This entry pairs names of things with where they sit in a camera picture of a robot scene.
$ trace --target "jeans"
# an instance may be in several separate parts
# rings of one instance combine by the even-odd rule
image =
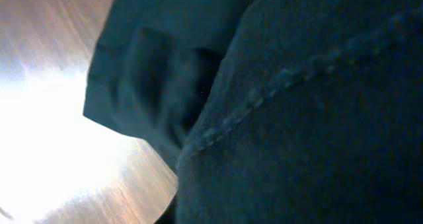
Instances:
[[[89,74],[178,175],[158,223],[423,219],[423,0],[201,1],[115,0]]]

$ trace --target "stitched seam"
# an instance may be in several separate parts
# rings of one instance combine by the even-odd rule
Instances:
[[[398,13],[374,31],[358,34],[325,54],[311,56],[305,63],[297,65],[294,69],[280,70],[270,81],[251,90],[247,100],[241,105],[241,109],[226,117],[219,129],[210,128],[192,141],[192,145],[203,144],[195,147],[194,151],[187,154],[187,158],[191,159],[221,141],[254,110],[274,98],[279,92],[291,89],[299,83],[306,83],[319,75],[330,75],[344,62],[354,65],[359,59],[376,56],[396,43],[403,43],[421,28],[423,28],[423,6]]]

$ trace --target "trousers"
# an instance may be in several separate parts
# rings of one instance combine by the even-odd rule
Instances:
[[[115,0],[84,115],[178,176],[157,223],[423,219],[423,0]]]

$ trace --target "dark blue jeans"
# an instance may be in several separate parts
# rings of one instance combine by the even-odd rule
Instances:
[[[91,66],[178,175],[159,222],[423,220],[423,0],[215,2],[115,0]]]

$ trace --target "wood grain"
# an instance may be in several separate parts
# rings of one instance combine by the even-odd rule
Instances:
[[[0,0],[0,223],[153,223],[176,192],[146,142],[82,117],[111,3]]]

